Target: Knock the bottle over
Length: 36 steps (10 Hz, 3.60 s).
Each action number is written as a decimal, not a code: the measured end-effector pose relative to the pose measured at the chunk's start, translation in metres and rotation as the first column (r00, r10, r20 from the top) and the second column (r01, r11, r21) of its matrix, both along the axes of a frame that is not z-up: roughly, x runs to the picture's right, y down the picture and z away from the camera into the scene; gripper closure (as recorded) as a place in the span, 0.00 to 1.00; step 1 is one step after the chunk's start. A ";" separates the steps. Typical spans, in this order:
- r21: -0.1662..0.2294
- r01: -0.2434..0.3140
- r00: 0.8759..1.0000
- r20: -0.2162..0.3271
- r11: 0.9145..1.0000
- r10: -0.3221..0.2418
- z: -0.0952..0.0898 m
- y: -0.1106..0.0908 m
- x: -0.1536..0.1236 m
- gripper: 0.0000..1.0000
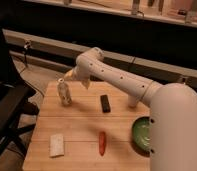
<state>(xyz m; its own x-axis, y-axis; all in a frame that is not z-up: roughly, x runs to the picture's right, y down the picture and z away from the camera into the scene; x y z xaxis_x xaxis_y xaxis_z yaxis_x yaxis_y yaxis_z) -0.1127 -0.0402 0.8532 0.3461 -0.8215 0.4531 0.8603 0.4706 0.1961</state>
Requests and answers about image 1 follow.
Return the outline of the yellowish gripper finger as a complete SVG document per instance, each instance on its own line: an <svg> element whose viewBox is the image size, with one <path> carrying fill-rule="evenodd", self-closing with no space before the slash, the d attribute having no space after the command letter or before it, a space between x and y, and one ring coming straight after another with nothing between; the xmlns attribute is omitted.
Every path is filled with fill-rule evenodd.
<svg viewBox="0 0 197 171"><path fill-rule="evenodd" d="M90 87L90 79L86 79L86 80L82 80L81 83L82 85L86 88L86 89L89 89Z"/></svg>
<svg viewBox="0 0 197 171"><path fill-rule="evenodd" d="M68 72L66 72L65 75L64 75L64 79L65 80L74 80L75 79L74 70L71 69Z"/></svg>

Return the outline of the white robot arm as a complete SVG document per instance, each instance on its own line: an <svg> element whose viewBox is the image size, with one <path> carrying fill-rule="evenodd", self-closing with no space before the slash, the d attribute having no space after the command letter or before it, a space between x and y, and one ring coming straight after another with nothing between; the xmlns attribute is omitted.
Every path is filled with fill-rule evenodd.
<svg viewBox="0 0 197 171"><path fill-rule="evenodd" d="M197 171L197 93L182 83L160 84L103 62L103 52L94 47L76 58L65 74L89 84L95 76L115 86L150 108L150 171Z"/></svg>

